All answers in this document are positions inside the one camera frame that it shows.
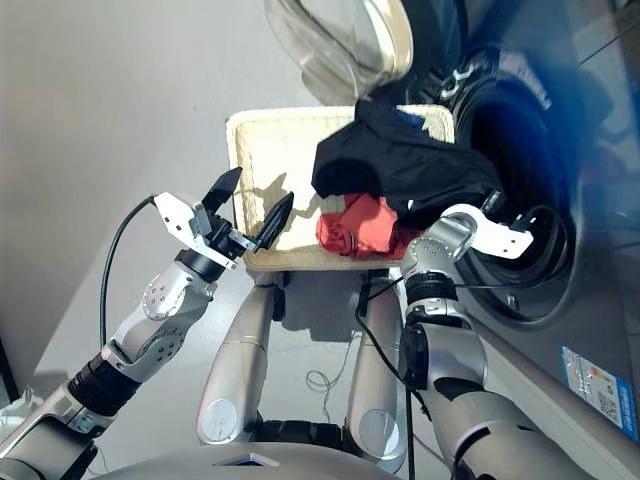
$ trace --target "label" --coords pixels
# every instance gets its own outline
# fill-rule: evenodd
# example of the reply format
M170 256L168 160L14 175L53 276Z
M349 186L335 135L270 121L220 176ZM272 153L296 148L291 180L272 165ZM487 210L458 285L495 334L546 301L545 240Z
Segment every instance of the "label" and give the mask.
M561 352L569 389L637 442L636 410L629 382L611 375L564 345Z

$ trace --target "black cloth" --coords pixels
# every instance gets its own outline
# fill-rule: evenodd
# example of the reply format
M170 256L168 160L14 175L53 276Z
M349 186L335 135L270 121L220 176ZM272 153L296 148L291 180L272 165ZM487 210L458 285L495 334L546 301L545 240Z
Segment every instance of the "black cloth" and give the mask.
M372 100L358 101L355 120L318 144L311 183L322 198L385 197L403 225L417 228L430 226L451 205L479 207L492 191L502 191L487 157L434 140L392 105Z

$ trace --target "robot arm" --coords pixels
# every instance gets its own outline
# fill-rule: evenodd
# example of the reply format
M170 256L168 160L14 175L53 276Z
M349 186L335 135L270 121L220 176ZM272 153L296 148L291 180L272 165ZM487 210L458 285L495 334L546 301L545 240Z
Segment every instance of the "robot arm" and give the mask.
M255 237L234 230L217 209L241 169L223 175L202 202L169 193L154 199L169 232L187 249L145 289L138 308L100 353L0 445L0 478L75 479L96 454L93 439L119 409L180 350L213 299L216 280L246 250L269 248L284 228L293 194L278 202Z
M408 307L399 373L429 408L455 478L591 478L513 402L484 390L484 347L456 295L455 263L470 248L518 258L532 241L529 232L456 205L410 243L402 261Z

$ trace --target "red cloth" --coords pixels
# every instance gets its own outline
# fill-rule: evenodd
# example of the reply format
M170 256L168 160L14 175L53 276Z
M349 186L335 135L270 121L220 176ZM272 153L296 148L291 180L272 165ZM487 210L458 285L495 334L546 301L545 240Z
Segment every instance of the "red cloth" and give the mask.
M398 216L384 198L368 194L345 195L344 213L323 213L316 225L322 247L351 258L382 255L400 260L419 232L396 229Z

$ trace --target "laundry basket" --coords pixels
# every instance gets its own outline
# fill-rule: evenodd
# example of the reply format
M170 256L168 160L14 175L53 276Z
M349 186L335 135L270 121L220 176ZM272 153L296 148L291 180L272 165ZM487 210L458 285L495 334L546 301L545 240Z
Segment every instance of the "laundry basket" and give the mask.
M424 129L437 140L453 142L451 113L435 105L402 110L425 118ZM344 211L342 196L320 198L311 185L318 142L353 121L353 107L314 107L240 112L227 121L231 167L242 167L233 196L236 225L251 235L266 212L287 192L295 193L293 212L270 250L247 252L253 270L369 270L398 264L382 257L353 260L326 252L316 239L322 213Z

